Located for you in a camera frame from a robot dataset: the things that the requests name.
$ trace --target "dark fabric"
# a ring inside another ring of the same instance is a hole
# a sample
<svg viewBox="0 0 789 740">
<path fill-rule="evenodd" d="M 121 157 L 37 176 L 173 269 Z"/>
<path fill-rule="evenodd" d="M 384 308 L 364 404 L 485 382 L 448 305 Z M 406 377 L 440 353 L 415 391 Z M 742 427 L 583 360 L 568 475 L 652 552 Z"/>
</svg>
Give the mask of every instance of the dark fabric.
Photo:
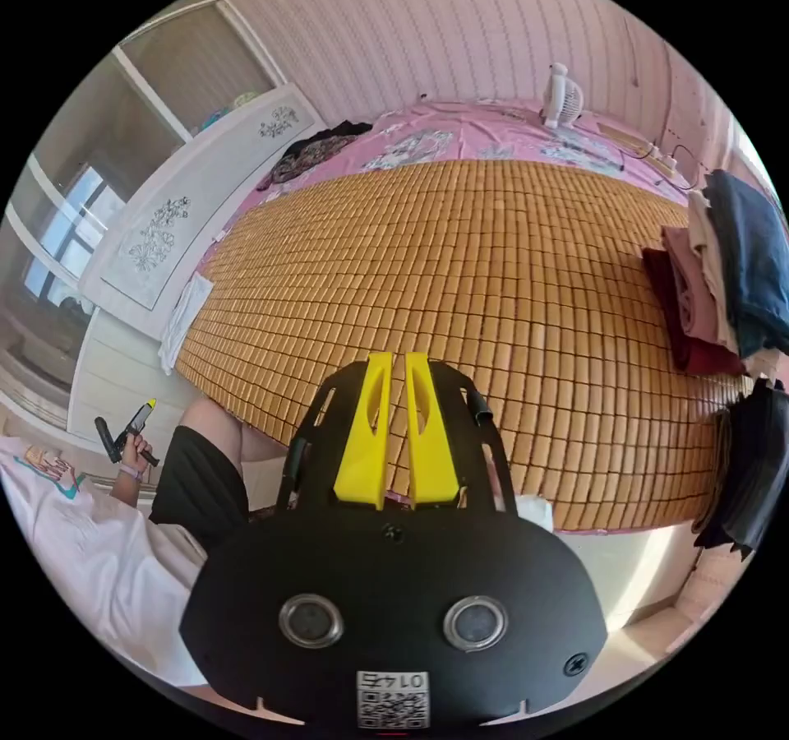
<svg viewBox="0 0 789 740">
<path fill-rule="evenodd" d="M 725 170 L 712 171 L 706 180 L 740 356 L 762 348 L 789 354 L 789 242 L 781 215 L 761 192 Z"/>
<path fill-rule="evenodd" d="M 305 140 L 297 140 L 282 154 L 282 158 L 255 187 L 264 192 L 272 183 L 284 183 L 337 155 L 346 145 L 372 129 L 370 123 L 343 121 L 333 129 L 324 129 Z"/>
<path fill-rule="evenodd" d="M 338 126 L 331 129 L 323 129 L 316 132 L 311 137 L 304 140 L 296 140 L 288 146 L 287 150 L 282 154 L 284 159 L 287 156 L 297 156 L 300 154 L 310 143 L 325 140 L 327 137 L 358 137 L 360 134 L 369 132 L 372 129 L 371 123 L 351 123 L 350 121 L 343 121 Z"/>
<path fill-rule="evenodd" d="M 789 395 L 766 379 L 725 412 L 730 438 L 726 473 L 700 548 L 732 543 L 745 558 L 761 542 L 789 475 Z"/>
<path fill-rule="evenodd" d="M 221 450 L 179 425 L 164 457 L 149 520 L 182 526 L 210 553 L 249 522 L 247 489 Z"/>
<path fill-rule="evenodd" d="M 646 247 L 641 252 L 649 283 L 657 296 L 666 321 L 671 356 L 677 369 L 692 376 L 727 373 L 732 376 L 744 372 L 742 362 L 722 345 L 705 343 L 689 337 L 682 329 L 679 303 L 676 299 L 676 282 L 671 258 L 662 249 Z"/>
</svg>

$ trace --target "printed number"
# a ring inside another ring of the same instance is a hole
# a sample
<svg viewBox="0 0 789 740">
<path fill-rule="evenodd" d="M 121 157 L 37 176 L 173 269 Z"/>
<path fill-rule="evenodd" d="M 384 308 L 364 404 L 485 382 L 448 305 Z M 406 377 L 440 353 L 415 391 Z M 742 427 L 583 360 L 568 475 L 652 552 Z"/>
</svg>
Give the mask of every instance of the printed number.
<svg viewBox="0 0 789 740">
<path fill-rule="evenodd" d="M 414 674 L 381 674 L 378 672 L 363 672 L 361 686 L 365 688 L 384 688 L 386 690 L 416 690 L 425 687 L 425 678 L 420 673 Z"/>
</svg>

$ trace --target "white fan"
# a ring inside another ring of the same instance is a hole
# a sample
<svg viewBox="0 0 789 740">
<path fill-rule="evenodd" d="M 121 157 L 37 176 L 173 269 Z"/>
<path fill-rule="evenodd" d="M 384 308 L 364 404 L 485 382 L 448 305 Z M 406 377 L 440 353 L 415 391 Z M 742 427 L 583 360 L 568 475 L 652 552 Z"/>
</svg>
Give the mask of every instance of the white fan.
<svg viewBox="0 0 789 740">
<path fill-rule="evenodd" d="M 563 63 L 551 64 L 551 77 L 542 95 L 542 112 L 545 125 L 555 129 L 559 124 L 573 127 L 584 108 L 584 93 L 576 82 L 567 76 Z"/>
</svg>

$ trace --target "hanging clothes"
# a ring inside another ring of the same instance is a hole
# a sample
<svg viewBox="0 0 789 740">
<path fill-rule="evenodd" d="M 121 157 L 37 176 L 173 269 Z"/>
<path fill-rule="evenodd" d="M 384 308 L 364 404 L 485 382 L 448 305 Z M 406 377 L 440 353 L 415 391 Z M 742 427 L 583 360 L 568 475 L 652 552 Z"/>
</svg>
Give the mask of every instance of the hanging clothes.
<svg viewBox="0 0 789 740">
<path fill-rule="evenodd" d="M 789 395 L 783 384 L 753 392 L 717 418 L 717 488 L 694 545 L 732 544 L 745 558 L 761 542 L 789 475 Z"/>
<path fill-rule="evenodd" d="M 771 348 L 789 354 L 789 241 L 781 216 L 761 192 L 725 170 L 705 178 L 740 356 Z"/>
<path fill-rule="evenodd" d="M 743 367 L 739 357 L 722 345 L 697 340 L 683 331 L 676 298 L 674 270 L 671 268 L 668 252 L 646 247 L 641 252 L 641 258 L 649 282 L 663 310 L 671 344 L 671 356 L 677 369 L 692 376 L 708 376 L 716 373 L 741 375 Z"/>
</svg>

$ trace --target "striped wallpaper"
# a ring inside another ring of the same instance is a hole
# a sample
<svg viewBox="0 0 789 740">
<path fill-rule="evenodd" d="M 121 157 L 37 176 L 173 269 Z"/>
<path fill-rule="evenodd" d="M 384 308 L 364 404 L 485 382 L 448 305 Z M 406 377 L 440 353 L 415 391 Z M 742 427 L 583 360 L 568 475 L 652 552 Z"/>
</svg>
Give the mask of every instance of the striped wallpaper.
<svg viewBox="0 0 789 740">
<path fill-rule="evenodd" d="M 542 96 L 560 61 L 589 109 L 654 138 L 667 46 L 609 0 L 230 0 L 324 120 L 428 99 Z"/>
<path fill-rule="evenodd" d="M 706 80 L 673 47 L 667 45 L 671 66 L 671 108 L 661 148 L 668 152 L 677 144 L 677 168 L 689 183 L 704 186 L 704 175 L 716 167 L 728 167 L 731 156 L 729 127 L 732 115 Z"/>
</svg>

